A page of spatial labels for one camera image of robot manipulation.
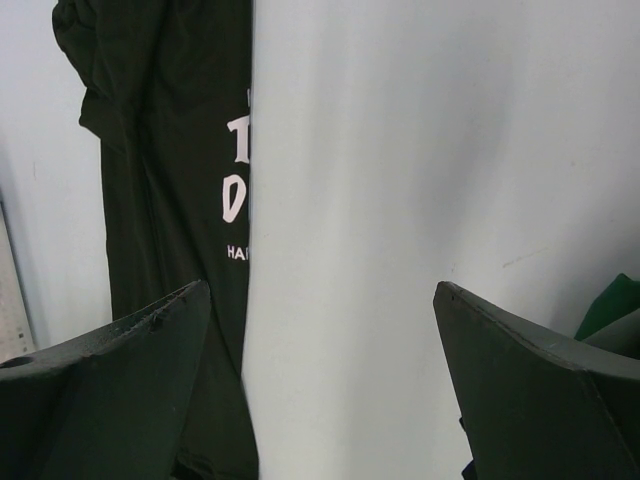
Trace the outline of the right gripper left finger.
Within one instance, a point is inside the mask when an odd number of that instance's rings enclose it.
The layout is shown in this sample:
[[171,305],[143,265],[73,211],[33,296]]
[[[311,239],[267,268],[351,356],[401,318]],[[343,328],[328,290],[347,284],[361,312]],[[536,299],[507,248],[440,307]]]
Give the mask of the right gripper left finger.
[[209,287],[195,281],[3,362],[2,478],[169,478],[209,320]]

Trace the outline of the white plastic basket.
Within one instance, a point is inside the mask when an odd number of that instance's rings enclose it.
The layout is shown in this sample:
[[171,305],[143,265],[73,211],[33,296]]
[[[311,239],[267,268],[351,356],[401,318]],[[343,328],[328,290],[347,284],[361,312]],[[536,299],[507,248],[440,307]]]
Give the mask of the white plastic basket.
[[25,365],[35,351],[4,208],[1,208],[1,367]]

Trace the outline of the black printed t shirt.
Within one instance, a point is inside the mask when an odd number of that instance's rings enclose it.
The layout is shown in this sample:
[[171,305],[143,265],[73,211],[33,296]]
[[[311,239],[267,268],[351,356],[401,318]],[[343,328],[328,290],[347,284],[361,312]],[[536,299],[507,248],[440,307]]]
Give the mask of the black printed t shirt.
[[174,474],[255,479],[242,381],[249,285],[249,1],[59,1],[52,26],[100,142],[111,308],[195,280],[211,317]]

